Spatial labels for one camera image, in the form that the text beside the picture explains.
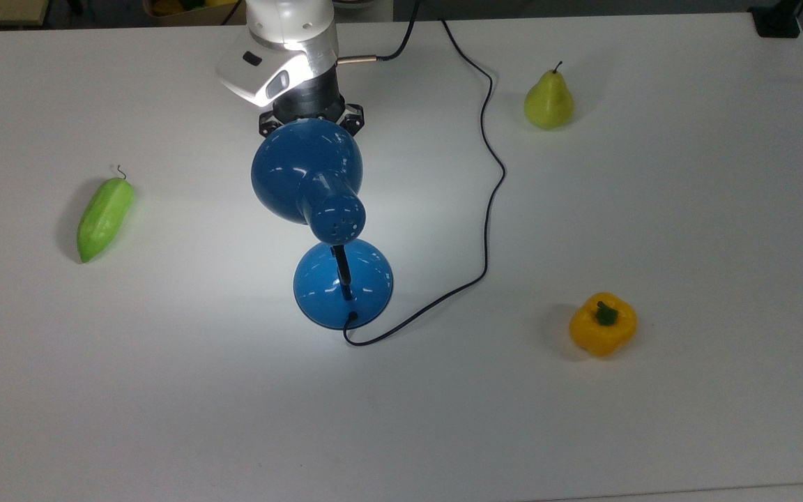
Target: pear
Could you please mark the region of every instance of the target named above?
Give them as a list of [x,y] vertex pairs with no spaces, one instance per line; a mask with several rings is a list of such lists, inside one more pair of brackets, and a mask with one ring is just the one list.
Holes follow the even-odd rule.
[[558,71],[560,64],[544,73],[526,95],[526,118],[540,128],[560,127],[569,121],[574,111],[572,94]]

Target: lamp base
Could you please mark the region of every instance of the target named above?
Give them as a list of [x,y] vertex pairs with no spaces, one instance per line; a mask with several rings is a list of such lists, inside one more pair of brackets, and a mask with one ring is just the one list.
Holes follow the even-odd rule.
[[309,249],[293,276],[293,295],[303,314],[331,330],[345,327],[350,312],[358,318],[350,322],[349,328],[373,321],[392,296],[392,269],[383,254],[359,238],[344,247],[351,273],[346,294],[330,245],[319,243]]

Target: table surface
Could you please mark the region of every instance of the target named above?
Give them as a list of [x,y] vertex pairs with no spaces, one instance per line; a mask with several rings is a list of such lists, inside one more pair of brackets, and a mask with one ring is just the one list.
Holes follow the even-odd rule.
[[[453,22],[498,77],[485,281],[375,346],[306,320],[315,239],[261,206],[242,26],[0,33],[0,501],[510,501],[803,483],[803,36],[748,14]],[[388,54],[405,26],[339,26]],[[526,123],[557,61],[573,121]],[[499,177],[487,83],[442,27],[343,66],[362,237],[395,293],[360,340],[477,276]],[[79,264],[121,165],[137,200]],[[577,305],[634,305],[606,360]]]
[[45,20],[48,0],[0,0],[0,25],[36,25]]

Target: black cable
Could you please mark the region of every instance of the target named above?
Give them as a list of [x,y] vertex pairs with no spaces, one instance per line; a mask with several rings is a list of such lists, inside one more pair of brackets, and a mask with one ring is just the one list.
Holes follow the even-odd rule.
[[221,22],[221,24],[219,26],[225,26],[227,23],[229,23],[229,20],[231,19],[231,16],[233,16],[234,13],[237,11],[237,7],[240,7],[240,3],[241,2],[243,2],[243,0],[237,0],[235,2],[235,6],[231,7],[231,12],[229,13],[229,15],[226,16],[225,20],[222,20],[222,22]]
[[411,38],[411,32],[414,30],[414,21],[417,20],[417,10],[420,9],[421,1],[422,0],[417,0],[414,2],[414,9],[411,11],[411,20],[408,21],[408,31],[405,31],[404,38],[401,39],[401,45],[399,45],[399,48],[395,49],[395,52],[392,54],[377,56],[377,61],[391,61],[398,57],[402,51],[404,51],[405,45],[408,45],[408,39]]
[[366,61],[391,61],[399,56],[408,45],[408,39],[411,38],[411,32],[414,31],[414,22],[417,20],[417,11],[420,9],[420,3],[423,0],[414,2],[414,9],[411,10],[411,19],[408,21],[408,31],[405,31],[404,38],[401,39],[401,45],[395,49],[395,52],[389,55],[376,55],[376,54],[361,54],[343,56],[337,60],[338,63],[366,63]]
[[[414,17],[411,17],[411,25],[413,25]],[[454,48],[457,51],[457,53],[460,54],[460,57],[463,58],[463,60],[466,61],[466,63],[468,63],[470,66],[478,70],[479,73],[482,73],[482,75],[484,75],[488,79],[488,93],[487,95],[485,95],[485,100],[484,102],[482,102],[482,109],[479,111],[479,130],[482,133],[482,143],[485,143],[485,147],[488,149],[488,152],[491,154],[491,156],[494,157],[494,162],[497,162],[498,166],[500,166],[500,180],[498,180],[497,184],[494,185],[494,190],[491,191],[491,196],[488,197],[488,206],[485,209],[485,220],[484,220],[484,226],[482,227],[482,273],[480,273],[479,276],[476,277],[474,280],[471,280],[470,282],[464,284],[463,286],[450,290],[444,295],[439,296],[439,298],[434,300],[432,303],[425,306],[424,308],[421,308],[420,310],[415,312],[414,315],[411,315],[411,317],[402,321],[401,324],[395,326],[394,328],[392,328],[392,330],[386,331],[386,333],[383,333],[382,335],[375,337],[375,339],[370,339],[361,342],[349,340],[349,325],[351,324],[351,322],[355,321],[358,318],[357,312],[349,312],[349,317],[348,319],[346,319],[345,325],[343,326],[343,337],[346,340],[346,342],[355,347],[363,347],[366,345],[377,343],[378,341],[383,340],[386,337],[389,337],[392,334],[397,333],[398,330],[401,330],[401,328],[404,328],[418,317],[421,317],[421,315],[423,315],[429,309],[433,308],[436,305],[439,305],[440,303],[450,298],[451,296],[458,294],[460,291],[463,291],[469,288],[470,286],[473,286],[475,283],[480,282],[480,280],[482,280],[482,278],[485,277],[485,274],[488,273],[488,229],[489,229],[489,222],[491,220],[491,207],[494,205],[494,196],[498,193],[500,185],[503,184],[505,178],[507,178],[507,166],[504,165],[504,162],[501,161],[500,157],[497,155],[497,153],[495,153],[494,149],[491,148],[491,144],[488,142],[488,137],[485,134],[485,109],[488,107],[488,104],[491,101],[491,96],[494,94],[494,79],[491,77],[491,75],[486,73],[485,70],[479,67],[478,64],[473,63],[471,59],[466,57],[466,54],[464,54],[463,51],[460,50],[460,46],[454,39],[452,31],[450,30],[450,28],[448,28],[448,23],[445,22],[444,19],[439,19],[439,20],[440,22],[442,22],[442,26],[444,26],[445,32],[448,33],[448,38],[450,39],[450,41],[452,41],[452,45],[454,45]],[[411,26],[408,26],[408,34],[410,34],[410,32],[411,32]],[[401,48],[404,48],[404,43],[402,43],[402,46],[399,48],[399,51],[396,52],[401,53]]]

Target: floor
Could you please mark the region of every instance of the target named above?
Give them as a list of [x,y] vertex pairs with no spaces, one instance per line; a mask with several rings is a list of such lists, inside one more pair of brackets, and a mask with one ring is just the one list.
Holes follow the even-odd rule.
[[[395,0],[393,17],[407,20],[415,0]],[[141,0],[80,0],[83,13],[71,12],[67,0],[51,0],[47,26],[52,29],[132,28],[150,26]],[[655,13],[744,13],[774,0],[426,0],[420,19],[487,19],[545,16],[594,16]],[[803,12],[800,17],[803,28]]]

